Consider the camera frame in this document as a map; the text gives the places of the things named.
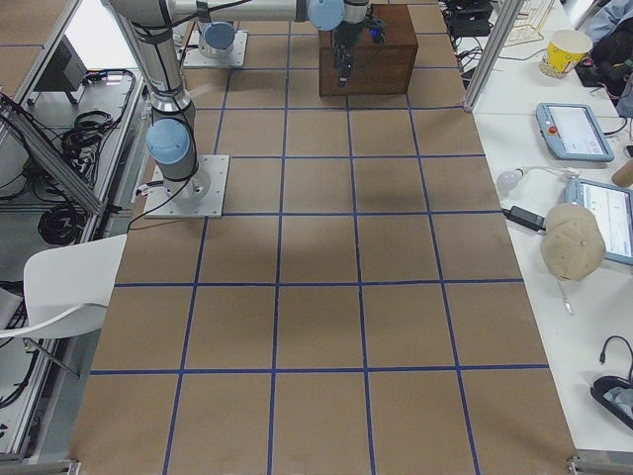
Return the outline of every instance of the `light bulb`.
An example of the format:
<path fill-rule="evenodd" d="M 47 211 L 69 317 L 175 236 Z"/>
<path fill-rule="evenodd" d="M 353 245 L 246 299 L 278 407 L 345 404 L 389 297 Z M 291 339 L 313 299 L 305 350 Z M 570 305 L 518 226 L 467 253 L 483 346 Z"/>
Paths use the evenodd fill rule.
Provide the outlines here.
<path fill-rule="evenodd" d="M 523 170 L 517 168 L 511 171 L 505 171 L 497 177 L 497 190 L 506 193 L 516 188 L 518 182 L 523 178 Z"/>

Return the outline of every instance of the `wooden box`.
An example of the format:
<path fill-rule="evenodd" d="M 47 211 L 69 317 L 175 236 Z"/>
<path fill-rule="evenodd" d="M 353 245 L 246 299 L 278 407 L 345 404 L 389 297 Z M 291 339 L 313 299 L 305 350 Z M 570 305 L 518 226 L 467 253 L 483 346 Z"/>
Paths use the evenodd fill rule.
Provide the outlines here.
<path fill-rule="evenodd" d="M 374 45 L 368 29 L 352 50 L 354 67 L 345 87 L 338 87 L 331 32 L 318 32 L 318 94 L 407 94 L 417 37 L 407 5 L 375 5 L 374 15 L 385 22 L 385 44 Z"/>

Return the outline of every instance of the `yellow cup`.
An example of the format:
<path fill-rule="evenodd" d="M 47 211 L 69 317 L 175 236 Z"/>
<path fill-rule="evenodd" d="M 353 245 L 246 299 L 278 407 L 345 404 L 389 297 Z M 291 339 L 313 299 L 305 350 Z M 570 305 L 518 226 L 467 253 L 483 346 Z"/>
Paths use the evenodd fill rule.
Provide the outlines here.
<path fill-rule="evenodd" d="M 591 38 L 576 30 L 561 30 L 552 35 L 539 69 L 547 76 L 562 78 L 576 67 L 593 46 Z"/>

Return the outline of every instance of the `grid square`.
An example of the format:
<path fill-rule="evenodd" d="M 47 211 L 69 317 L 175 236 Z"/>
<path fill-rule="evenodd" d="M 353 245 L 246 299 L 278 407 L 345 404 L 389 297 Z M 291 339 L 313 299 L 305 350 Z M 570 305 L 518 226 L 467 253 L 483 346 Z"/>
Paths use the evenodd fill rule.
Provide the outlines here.
<path fill-rule="evenodd" d="M 284 212 L 351 213 L 349 159 L 287 159 Z"/>
<path fill-rule="evenodd" d="M 446 290 L 462 364 L 547 364 L 522 283 L 450 284 Z"/>
<path fill-rule="evenodd" d="M 344 96 L 318 95 L 317 70 L 288 71 L 288 106 L 310 108 L 342 108 L 345 107 Z"/>
<path fill-rule="evenodd" d="M 357 287 L 283 287 L 277 366 L 358 368 L 363 365 Z"/>
<path fill-rule="evenodd" d="M 209 224 L 201 282 L 275 282 L 279 219 L 224 216 Z"/>
<path fill-rule="evenodd" d="M 354 158 L 361 213 L 426 211 L 417 158 Z"/>
<path fill-rule="evenodd" d="M 219 123 L 220 111 L 196 111 L 194 135 L 198 153 L 214 153 Z"/>
<path fill-rule="evenodd" d="M 351 217 L 288 216 L 282 228 L 282 282 L 357 282 Z"/>
<path fill-rule="evenodd" d="M 446 24 L 437 5 L 409 5 L 408 13 L 416 33 L 446 33 Z"/>
<path fill-rule="evenodd" d="M 92 369 L 178 369 L 191 292 L 189 287 L 116 288 Z M 143 315 L 151 316 L 150 324 Z"/>
<path fill-rule="evenodd" d="M 349 96 L 350 109 L 406 109 L 406 95 L 360 95 Z"/>
<path fill-rule="evenodd" d="M 566 473 L 574 445 L 547 369 L 465 371 L 481 472 Z"/>
<path fill-rule="evenodd" d="M 286 105 L 286 71 L 235 70 L 230 75 L 226 106 L 283 108 Z"/>
<path fill-rule="evenodd" d="M 433 223 L 445 279 L 521 277 L 501 213 L 439 215 Z"/>
<path fill-rule="evenodd" d="M 202 227 L 203 220 L 137 221 L 128 233 L 117 282 L 193 282 Z"/>
<path fill-rule="evenodd" d="M 288 36 L 248 37 L 244 67 L 285 68 L 288 64 Z"/>
<path fill-rule="evenodd" d="M 197 108 L 219 108 L 225 101 L 228 70 L 186 69 L 185 84 Z"/>
<path fill-rule="evenodd" d="M 313 35 L 290 37 L 290 67 L 318 68 L 318 37 Z"/>
<path fill-rule="evenodd" d="M 413 111 L 412 114 L 420 154 L 484 154 L 472 114 L 461 108 Z"/>
<path fill-rule="evenodd" d="M 187 367 L 270 367 L 274 317 L 272 287 L 198 288 Z"/>
<path fill-rule="evenodd" d="M 289 111 L 286 154 L 348 156 L 347 114 L 343 111 Z"/>
<path fill-rule="evenodd" d="M 281 158 L 232 158 L 226 183 L 225 213 L 277 213 Z"/>
<path fill-rule="evenodd" d="M 284 111 L 225 111 L 218 153 L 281 156 L 283 141 Z"/>
<path fill-rule="evenodd" d="M 90 377 L 68 456 L 92 475 L 162 473 L 177 382 L 172 374 Z"/>
<path fill-rule="evenodd" d="M 273 473 L 370 473 L 362 374 L 279 374 Z"/>
<path fill-rule="evenodd" d="M 455 364 L 439 285 L 366 285 L 363 302 L 371 367 Z"/>
<path fill-rule="evenodd" d="M 266 473 L 269 409 L 267 374 L 185 376 L 169 475 Z"/>
<path fill-rule="evenodd" d="M 451 41 L 446 35 L 417 35 L 415 67 L 456 67 L 457 59 Z"/>
<path fill-rule="evenodd" d="M 426 216 L 358 218 L 364 282 L 437 279 Z"/>
<path fill-rule="evenodd" d="M 351 111 L 349 115 L 354 155 L 415 155 L 408 111 Z"/>
<path fill-rule="evenodd" d="M 485 158 L 425 158 L 422 170 L 431 210 L 500 209 L 497 190 Z"/>
<path fill-rule="evenodd" d="M 414 69 L 408 87 L 408 99 L 412 107 L 459 106 L 464 97 L 464 87 L 459 69 Z"/>
<path fill-rule="evenodd" d="M 370 388 L 377 473 L 475 474 L 453 371 L 372 373 Z"/>

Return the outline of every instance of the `white chair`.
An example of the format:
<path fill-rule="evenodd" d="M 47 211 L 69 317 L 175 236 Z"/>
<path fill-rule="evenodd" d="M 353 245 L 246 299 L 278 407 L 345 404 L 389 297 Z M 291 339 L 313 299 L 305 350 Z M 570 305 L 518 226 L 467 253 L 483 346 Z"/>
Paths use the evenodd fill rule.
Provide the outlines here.
<path fill-rule="evenodd" d="M 103 326 L 127 237 L 56 247 L 29 258 L 24 268 L 28 322 L 21 329 L 0 330 L 0 338 L 26 339 L 79 378 L 36 340 L 78 336 Z"/>

